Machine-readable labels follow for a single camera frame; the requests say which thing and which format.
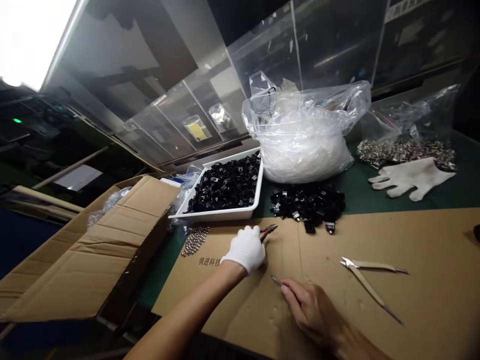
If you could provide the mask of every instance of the work glove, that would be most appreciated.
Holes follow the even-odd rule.
[[[258,269],[265,259],[265,245],[260,242],[260,227],[245,226],[238,230],[237,235],[231,240],[230,251],[221,258],[220,263],[230,260],[242,265],[247,274]]]
[[[379,176],[369,178],[375,190],[387,190],[387,195],[397,198],[412,188],[409,198],[412,201],[420,201],[432,188],[453,177],[455,172],[444,172],[437,169],[433,157],[426,157],[420,160],[405,162],[399,165],[385,166],[378,172]]]

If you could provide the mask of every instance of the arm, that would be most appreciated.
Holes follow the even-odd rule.
[[[318,285],[282,280],[281,291],[298,327],[342,360],[390,360],[337,311]]]
[[[246,226],[231,240],[230,251],[212,275],[136,343],[124,360],[180,359],[225,296],[265,259],[260,228]]]
[[[162,317],[125,357],[125,360],[179,359],[193,335],[200,331],[222,299],[247,275],[240,264],[222,262],[213,274]]]

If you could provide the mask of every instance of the green table mat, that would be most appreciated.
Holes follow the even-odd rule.
[[[386,190],[373,190],[368,178],[378,175],[378,171],[361,163],[356,157],[357,143],[348,146],[355,158],[353,165],[335,176],[331,182],[337,190],[345,194],[345,215],[387,213],[413,210],[453,209],[480,207],[480,144],[458,132],[452,134],[452,147],[456,150],[457,175],[443,184],[434,187],[422,201],[413,202],[408,194],[392,199]],[[253,218],[273,217],[270,212],[270,195],[277,185],[263,178],[260,202],[253,212]],[[151,309],[157,300],[170,271],[185,243],[186,235],[177,228],[163,241],[161,249],[150,262],[139,282],[136,300]]]

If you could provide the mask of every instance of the cardboard sheet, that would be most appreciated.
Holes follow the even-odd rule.
[[[127,186],[133,188],[87,232],[89,214]],[[95,316],[178,193],[150,176],[110,188],[0,280],[0,321]]]
[[[267,263],[222,301],[204,333],[273,359],[318,359],[317,349],[293,322],[273,274],[321,285],[338,310],[393,359],[478,358],[480,244],[472,230],[480,209],[348,215],[337,222],[335,235],[323,226],[308,235],[302,223],[275,220],[279,226],[267,237]],[[243,226],[210,224],[200,250],[177,259],[152,311],[166,314],[208,277]],[[404,326],[340,264],[342,256],[410,271],[362,270]]]

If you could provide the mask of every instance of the plastic container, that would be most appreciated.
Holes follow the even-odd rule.
[[[264,177],[264,161],[260,161],[260,168],[258,169],[258,179],[256,180],[256,188],[255,188],[255,200],[252,206],[248,207],[240,207],[234,209],[226,209],[226,210],[214,210],[214,211],[203,211],[203,212],[191,212],[186,213],[189,207],[189,200],[195,197],[195,187],[200,179],[203,177],[205,171],[209,170],[212,165],[216,163],[226,164],[232,160],[240,160],[246,156],[254,154],[256,151],[260,150],[260,147],[256,147],[244,152],[240,152],[238,154],[224,157],[223,159],[207,162],[203,164],[203,171],[201,172],[198,180],[196,181],[195,185],[191,189],[190,193],[185,198],[185,201],[181,204],[180,208],[176,212],[175,215],[170,215],[169,219],[182,219],[189,221],[191,223],[199,223],[199,222],[213,222],[213,221],[226,221],[226,220],[242,220],[242,219],[250,219],[254,210],[259,205],[260,201],[260,189],[262,187],[262,179]]]

